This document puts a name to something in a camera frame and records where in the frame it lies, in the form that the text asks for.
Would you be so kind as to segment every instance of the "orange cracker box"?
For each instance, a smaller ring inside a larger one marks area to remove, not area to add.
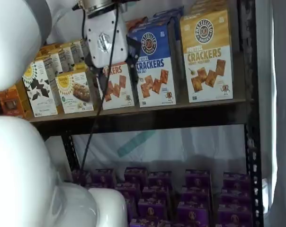
[[[189,102],[232,99],[232,56],[227,8],[181,21]]]
[[[33,117],[22,80],[9,89],[0,92],[0,103],[5,115],[28,120]]]

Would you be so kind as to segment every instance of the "cracker image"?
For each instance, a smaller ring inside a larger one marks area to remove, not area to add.
[[[83,102],[89,102],[90,101],[90,93],[88,87],[75,83],[73,85],[73,96],[78,98],[79,100],[82,100]]]
[[[141,84],[141,90],[142,90],[143,98],[147,98],[147,97],[151,96],[149,94],[149,89],[148,89],[147,84]]]
[[[126,76],[120,75],[119,85],[122,88],[126,87]]]
[[[152,91],[159,94],[161,89],[161,81],[159,79],[154,79]]]
[[[207,78],[206,78],[206,84],[208,85],[208,86],[211,86],[211,87],[214,87],[214,85],[215,85],[215,79],[217,78],[217,73],[216,72],[214,72],[214,71],[212,71],[212,70],[210,70],[209,72],[208,72],[208,76],[207,76]]]
[[[221,59],[218,59],[218,60],[217,60],[217,67],[216,67],[216,69],[215,69],[215,72],[216,72],[218,75],[224,76],[225,64],[226,64],[226,61],[225,61],[225,60],[221,60]]]
[[[152,87],[153,87],[152,76],[149,75],[149,76],[145,77],[145,81],[146,81],[148,89],[152,89]]]
[[[206,70],[205,68],[200,68],[199,70],[197,70],[198,72],[198,76],[201,80],[201,83],[205,82],[206,81],[206,78],[207,78],[207,74],[206,74]]]
[[[118,84],[115,84],[113,95],[119,98],[120,97],[120,91],[121,91],[121,87]]]
[[[195,92],[202,91],[202,83],[199,77],[194,77],[191,79],[192,86],[194,87]]]
[[[163,84],[167,84],[167,81],[168,81],[168,71],[167,70],[161,70],[160,81]]]

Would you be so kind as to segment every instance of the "shelf board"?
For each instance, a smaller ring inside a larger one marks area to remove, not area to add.
[[[189,103],[186,89],[178,103],[169,106],[126,107],[101,112],[98,132],[184,128],[246,122],[245,83],[242,55],[234,56],[233,99]],[[69,131],[89,133],[97,111],[36,117],[30,122],[41,134],[52,136]]]

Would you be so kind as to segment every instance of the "circular logo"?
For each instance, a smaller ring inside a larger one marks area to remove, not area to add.
[[[213,38],[214,26],[209,20],[202,19],[197,23],[195,33],[198,42],[206,44]]]
[[[157,49],[156,37],[150,32],[143,35],[141,44],[143,51],[148,55],[153,54]]]

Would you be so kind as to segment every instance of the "snack box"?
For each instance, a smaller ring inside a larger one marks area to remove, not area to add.
[[[223,187],[238,191],[249,191],[250,177],[246,174],[224,172]]]
[[[251,199],[248,192],[223,188],[220,195],[221,203],[230,203],[250,207]]]
[[[207,203],[181,201],[177,208],[178,220],[192,221],[198,225],[209,226],[209,207]]]
[[[138,210],[141,217],[158,217],[167,219],[167,208],[165,200],[149,198],[140,199]]]
[[[133,196],[136,201],[141,197],[141,190],[139,184],[136,183],[118,183],[115,189],[125,197]]]
[[[236,204],[219,204],[217,211],[218,223],[252,223],[250,207]]]
[[[50,55],[53,61],[53,67],[55,70],[54,73],[56,76],[60,73],[69,71],[69,66],[66,60],[65,51],[62,48],[56,48],[50,50],[48,54]]]
[[[175,105],[179,75],[174,20],[154,21],[128,35],[142,44],[136,64],[140,107]]]
[[[89,70],[76,70],[56,77],[62,105],[66,114],[93,111],[97,95]]]
[[[180,20],[190,103],[232,99],[232,51],[227,7]]]
[[[116,175],[113,169],[96,169],[92,176],[93,183],[104,183],[109,188],[116,185]]]
[[[36,58],[23,75],[23,82],[35,117],[63,113],[53,62],[49,56]]]
[[[124,172],[126,182],[139,183],[141,188],[147,185],[147,176],[145,167],[127,167]]]
[[[9,89],[0,91],[0,104],[4,115],[28,120],[33,117],[22,80]]]
[[[116,109],[134,106],[137,100],[137,95],[133,92],[135,86],[131,82],[131,77],[128,70],[128,65],[123,62],[113,65],[111,72],[109,68],[104,68],[103,73],[107,77],[109,74],[107,95],[105,96],[103,109]],[[103,92],[98,79],[98,87],[100,96]]]

